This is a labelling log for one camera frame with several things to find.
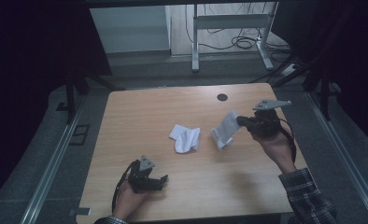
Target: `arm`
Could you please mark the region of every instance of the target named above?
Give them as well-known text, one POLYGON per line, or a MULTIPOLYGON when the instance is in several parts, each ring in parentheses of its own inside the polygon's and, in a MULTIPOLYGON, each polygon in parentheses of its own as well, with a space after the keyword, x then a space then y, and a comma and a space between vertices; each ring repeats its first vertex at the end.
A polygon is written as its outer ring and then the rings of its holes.
POLYGON ((267 139, 254 134, 252 136, 282 172, 280 181, 287 192, 292 210, 301 222, 336 223, 333 203, 321 194, 309 170, 297 170, 295 167, 287 138, 282 133, 267 139))
POLYGON ((131 185, 125 180, 120 187, 117 203, 112 216, 105 224, 127 224, 126 220, 149 196, 149 192, 134 193, 131 185))

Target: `white cloth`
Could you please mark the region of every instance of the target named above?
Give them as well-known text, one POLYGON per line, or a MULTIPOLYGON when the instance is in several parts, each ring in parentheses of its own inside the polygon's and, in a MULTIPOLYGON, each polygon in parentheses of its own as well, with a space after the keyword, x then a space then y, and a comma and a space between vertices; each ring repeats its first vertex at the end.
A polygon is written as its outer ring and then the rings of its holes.
POLYGON ((232 110, 228 115, 225 116, 219 127, 211 130, 218 149, 223 149, 232 143, 232 136, 237 130, 240 129, 236 118, 237 113, 232 110))
POLYGON ((200 133, 200 128, 189 129, 176 124, 173 131, 169 134, 169 137, 176 140, 175 151, 177 153, 186 153, 190 151, 191 148, 195 150, 198 149, 200 133))

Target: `sleeve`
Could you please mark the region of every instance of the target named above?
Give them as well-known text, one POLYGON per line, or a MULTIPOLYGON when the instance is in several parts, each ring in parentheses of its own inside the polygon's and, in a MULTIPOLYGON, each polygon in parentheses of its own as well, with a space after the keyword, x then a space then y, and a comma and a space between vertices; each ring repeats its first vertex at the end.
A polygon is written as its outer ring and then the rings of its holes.
POLYGON ((307 168, 280 175, 279 178, 291 208, 301 222, 336 223, 335 206, 321 194, 307 168))
POLYGON ((117 217, 109 216, 106 218, 105 224, 129 224, 129 223, 117 217))

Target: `wooden table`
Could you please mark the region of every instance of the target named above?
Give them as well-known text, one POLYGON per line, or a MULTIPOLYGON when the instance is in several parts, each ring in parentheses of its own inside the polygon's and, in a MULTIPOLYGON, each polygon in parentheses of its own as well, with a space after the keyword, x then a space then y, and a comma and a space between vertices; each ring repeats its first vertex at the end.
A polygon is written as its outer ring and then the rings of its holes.
MULTIPOLYGON (((80 207, 92 212, 77 216, 77 222, 93 223, 111 214, 120 176, 141 155, 156 163, 149 177, 169 178, 163 190, 154 192, 130 221, 290 212, 277 177, 280 171, 247 130, 236 132, 233 143, 223 150, 217 149, 210 132, 231 110, 253 116, 252 107, 261 99, 275 99, 268 84, 112 92, 80 202, 80 207), (219 101, 220 93, 228 100, 219 101), (169 138, 175 124, 201 128, 197 151, 175 152, 175 140, 169 138)), ((276 112, 284 119, 281 109, 276 112)), ((296 165, 306 166, 300 150, 296 165)))

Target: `hand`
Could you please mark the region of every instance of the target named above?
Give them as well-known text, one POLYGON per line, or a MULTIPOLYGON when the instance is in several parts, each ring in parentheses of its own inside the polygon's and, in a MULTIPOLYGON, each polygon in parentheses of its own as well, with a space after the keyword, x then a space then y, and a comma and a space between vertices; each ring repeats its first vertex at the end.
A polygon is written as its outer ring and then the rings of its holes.
POLYGON ((276 163, 283 174, 297 170, 292 161, 289 140, 283 133, 279 132, 277 135, 268 138, 260 138, 253 133, 251 136, 260 143, 266 155, 276 163))
POLYGON ((131 215, 148 196, 148 191, 134 193, 129 182, 127 180, 123 181, 112 215, 121 220, 126 220, 126 218, 131 215))

